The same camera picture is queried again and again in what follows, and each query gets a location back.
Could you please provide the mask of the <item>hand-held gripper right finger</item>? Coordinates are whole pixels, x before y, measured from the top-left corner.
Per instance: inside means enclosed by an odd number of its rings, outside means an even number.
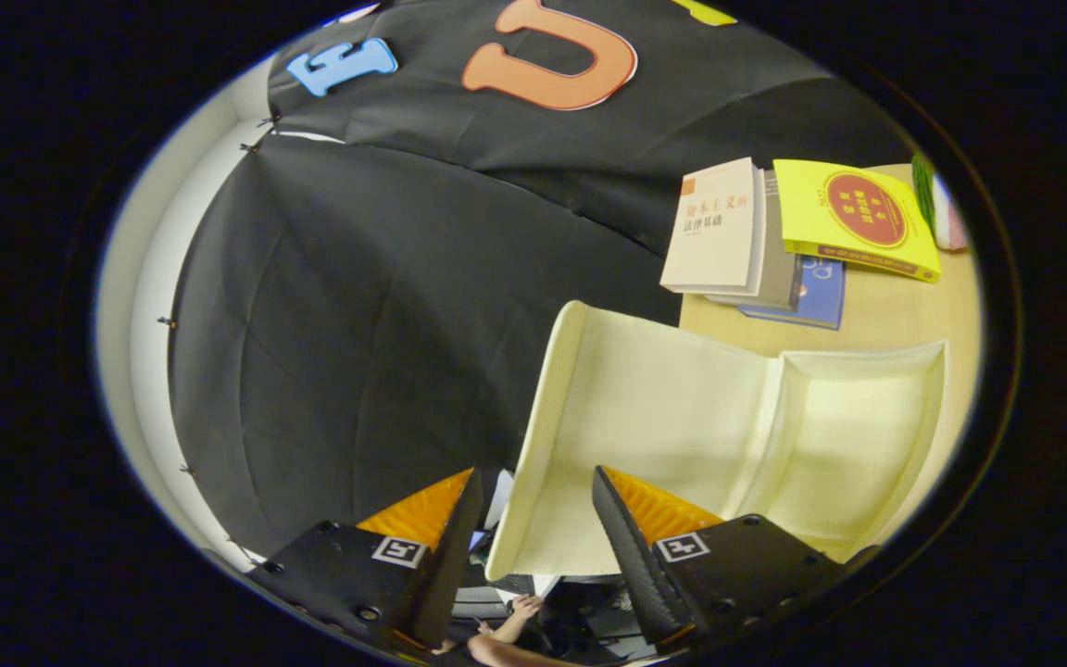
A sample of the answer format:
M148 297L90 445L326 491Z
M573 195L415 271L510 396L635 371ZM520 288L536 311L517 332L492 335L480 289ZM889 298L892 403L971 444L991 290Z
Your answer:
M641 632L664 651L783 623L876 552L837 560L755 512L724 520L610 466L594 469L592 503Z

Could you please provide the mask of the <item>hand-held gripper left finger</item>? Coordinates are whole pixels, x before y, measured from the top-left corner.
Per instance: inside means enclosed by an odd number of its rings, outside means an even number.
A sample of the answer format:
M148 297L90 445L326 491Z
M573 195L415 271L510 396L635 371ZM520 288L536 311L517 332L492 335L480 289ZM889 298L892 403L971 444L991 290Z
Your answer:
M356 522L321 521L249 578L341 638L428 656L450 622L483 509L466 469Z

